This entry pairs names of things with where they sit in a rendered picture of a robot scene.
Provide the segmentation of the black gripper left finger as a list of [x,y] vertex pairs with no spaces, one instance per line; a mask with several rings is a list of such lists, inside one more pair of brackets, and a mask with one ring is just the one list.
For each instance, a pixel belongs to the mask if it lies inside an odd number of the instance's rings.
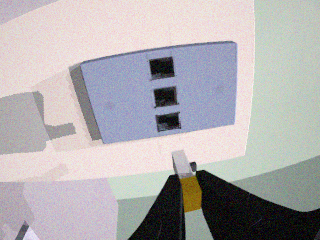
[[183,184],[179,175],[169,175],[160,195],[128,240],[185,240]]

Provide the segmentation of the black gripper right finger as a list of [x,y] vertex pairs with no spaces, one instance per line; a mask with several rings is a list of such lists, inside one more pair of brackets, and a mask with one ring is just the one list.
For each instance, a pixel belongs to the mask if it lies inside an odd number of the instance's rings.
[[320,240],[320,208],[293,211],[207,171],[196,171],[201,209],[215,240]]

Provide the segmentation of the grey rectangular block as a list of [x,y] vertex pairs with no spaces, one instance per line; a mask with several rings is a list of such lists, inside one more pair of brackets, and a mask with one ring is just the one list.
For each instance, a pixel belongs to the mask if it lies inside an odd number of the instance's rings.
[[17,233],[16,240],[40,240],[28,225],[23,225]]

